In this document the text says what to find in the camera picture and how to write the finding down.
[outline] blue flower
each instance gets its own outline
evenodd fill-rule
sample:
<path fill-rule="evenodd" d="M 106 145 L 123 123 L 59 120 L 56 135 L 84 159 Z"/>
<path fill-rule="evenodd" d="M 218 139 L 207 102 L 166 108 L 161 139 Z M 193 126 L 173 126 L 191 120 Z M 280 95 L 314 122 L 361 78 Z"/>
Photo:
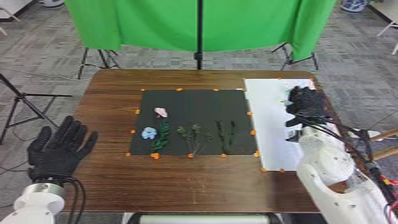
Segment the blue flower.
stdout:
<path fill-rule="evenodd" d="M 146 127 L 141 136 L 145 139 L 155 139 L 157 129 L 152 127 Z"/>

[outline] light stand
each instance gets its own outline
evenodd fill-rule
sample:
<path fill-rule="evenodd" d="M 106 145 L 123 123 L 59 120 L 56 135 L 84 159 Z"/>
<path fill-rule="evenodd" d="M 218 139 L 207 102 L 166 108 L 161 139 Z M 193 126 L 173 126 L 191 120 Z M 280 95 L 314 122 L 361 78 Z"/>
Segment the light stand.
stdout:
<path fill-rule="evenodd" d="M 317 61 L 317 57 L 315 57 L 315 53 L 312 53 L 312 56 L 310 56 L 308 58 L 305 58 L 303 60 L 296 61 L 296 60 L 292 59 L 292 58 L 294 58 L 294 52 L 289 54 L 287 44 L 289 44 L 289 43 L 283 43 L 283 44 L 280 45 L 280 47 L 274 49 L 274 51 L 273 51 L 273 53 L 276 53 L 278 50 L 283 49 L 283 52 L 285 52 L 287 61 L 285 61 L 285 64 L 283 64 L 282 71 L 285 70 L 287 65 L 294 65 L 294 64 L 301 63 L 303 61 L 306 61 L 308 59 L 314 59 L 314 62 L 315 62 L 315 69 L 321 70 L 319 61 Z"/>
<path fill-rule="evenodd" d="M 109 61 L 107 61 L 107 59 L 106 59 L 104 52 L 106 52 L 106 54 L 107 54 L 107 58 L 109 58 L 109 60 L 111 60 L 113 63 L 115 63 L 113 66 L 109 65 Z M 90 54 L 90 48 L 86 47 L 86 50 L 84 50 L 84 58 L 83 58 L 83 64 L 81 64 L 81 68 L 79 68 L 79 79 L 83 78 L 83 73 L 84 73 L 84 67 L 86 67 L 86 66 L 93 66 L 93 67 L 99 67 L 99 68 L 102 68 L 102 69 L 111 69 L 111 68 L 115 68 L 115 67 L 118 67 L 118 68 L 122 69 L 122 66 L 120 66 L 120 64 L 118 64 L 118 62 L 116 62 L 116 59 L 115 59 L 111 53 L 113 53 L 115 55 L 118 55 L 116 51 L 99 49 L 99 54 L 100 54 L 100 57 L 102 57 L 104 66 L 93 65 L 93 64 L 86 63 L 86 60 L 88 60 L 88 54 Z"/>
<path fill-rule="evenodd" d="M 198 70 L 203 70 L 203 4 L 205 0 L 198 0 L 198 52 L 194 54 Z"/>
<path fill-rule="evenodd" d="M 15 85 L 11 84 L 8 78 L 4 77 L 4 75 L 0 74 L 0 81 L 4 83 L 4 85 L 8 86 L 8 88 L 11 89 L 11 91 L 15 92 L 17 94 L 17 97 L 15 97 L 15 104 L 13 104 L 13 108 L 11 108 L 11 112 L 10 112 L 10 118 L 8 118 L 8 121 L 6 121 L 6 125 L 4 125 L 4 132 L 3 132 L 3 136 L 0 136 L 0 145 L 4 143 L 4 137 L 6 137 L 6 134 L 8 134 L 8 130 L 11 127 L 29 123 L 31 121 L 38 120 L 38 119 L 45 119 L 49 121 L 49 123 L 54 125 L 54 127 L 59 127 L 58 124 L 54 123 L 52 119 L 49 118 L 47 116 L 47 111 L 51 109 L 51 106 L 54 104 L 54 100 L 58 97 L 72 97 L 72 95 L 54 95 L 54 94 L 31 94 L 31 93 L 22 93 L 15 87 Z M 52 100 L 49 102 L 49 105 L 45 107 L 45 110 L 42 111 L 40 108 L 36 107 L 35 103 L 29 101 L 27 99 L 27 96 L 43 96 L 43 97 L 52 97 Z M 15 112 L 17 112 L 17 106 L 19 106 L 19 103 L 24 103 L 31 110 L 35 111 L 36 113 L 36 117 L 29 118 L 27 120 L 17 122 L 11 124 L 11 120 L 13 120 L 13 117 L 15 117 Z"/>

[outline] black glove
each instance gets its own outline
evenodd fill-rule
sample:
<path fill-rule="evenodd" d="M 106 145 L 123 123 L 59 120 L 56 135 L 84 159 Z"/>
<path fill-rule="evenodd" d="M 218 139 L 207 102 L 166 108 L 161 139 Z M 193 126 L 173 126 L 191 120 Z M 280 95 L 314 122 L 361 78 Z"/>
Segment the black glove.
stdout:
<path fill-rule="evenodd" d="M 29 177 L 33 181 L 43 178 L 74 176 L 81 160 L 91 153 L 97 145 L 99 132 L 93 132 L 86 145 L 88 126 L 68 116 L 52 138 L 52 128 L 42 129 L 40 137 L 29 146 Z"/>
<path fill-rule="evenodd" d="M 299 86 L 290 91 L 289 98 L 292 105 L 287 107 L 287 112 L 298 117 L 287 122 L 287 127 L 305 124 L 312 121 L 317 124 L 326 124 L 328 110 L 326 110 L 326 95 Z"/>

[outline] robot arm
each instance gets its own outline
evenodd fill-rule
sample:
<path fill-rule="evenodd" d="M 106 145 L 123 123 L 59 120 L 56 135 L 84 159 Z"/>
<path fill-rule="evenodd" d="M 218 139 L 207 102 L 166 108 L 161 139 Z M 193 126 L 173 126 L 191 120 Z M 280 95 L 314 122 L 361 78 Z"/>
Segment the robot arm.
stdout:
<path fill-rule="evenodd" d="M 88 127 L 67 117 L 56 134 L 51 127 L 29 146 L 29 177 L 35 184 L 26 188 L 15 202 L 15 212 L 0 224 L 54 224 L 54 216 L 65 209 L 65 183 L 79 182 L 74 173 L 79 163 L 97 145 L 99 133 L 88 141 Z"/>
<path fill-rule="evenodd" d="M 15 202 L 15 212 L 3 224 L 54 224 L 65 209 L 65 188 L 54 183 L 29 185 Z"/>
<path fill-rule="evenodd" d="M 385 208 L 395 203 L 397 198 L 390 187 L 381 182 L 381 171 L 372 155 L 369 160 L 361 159 L 381 188 L 356 169 L 351 154 L 345 152 L 344 139 L 328 127 L 326 96 L 310 87 L 296 87 L 289 101 L 287 112 L 296 115 L 296 118 L 287 122 L 287 127 L 303 125 L 299 135 L 289 139 L 299 140 L 305 152 L 298 175 L 326 220 L 330 224 L 392 224 L 397 222 L 397 217 L 392 215 L 388 220 Z M 363 136 L 363 131 L 345 128 L 361 135 L 367 142 L 369 135 Z M 330 188 L 340 182 L 349 184 L 344 193 Z"/>
<path fill-rule="evenodd" d="M 356 163 L 338 140 L 315 128 L 303 129 L 299 140 L 305 158 L 298 175 L 330 224 L 390 224 L 388 204 L 376 182 L 356 170 Z M 330 186 L 347 181 L 345 193 Z"/>

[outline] green screen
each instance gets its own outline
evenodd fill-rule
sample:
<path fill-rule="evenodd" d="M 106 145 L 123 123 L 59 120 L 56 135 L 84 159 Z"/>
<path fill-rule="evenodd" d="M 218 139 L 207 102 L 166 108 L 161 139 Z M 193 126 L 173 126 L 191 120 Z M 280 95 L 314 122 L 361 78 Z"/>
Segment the green screen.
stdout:
<path fill-rule="evenodd" d="M 294 59 L 310 57 L 337 0 L 205 0 L 205 51 L 289 42 Z M 91 48 L 134 45 L 196 51 L 198 0 L 68 0 Z"/>

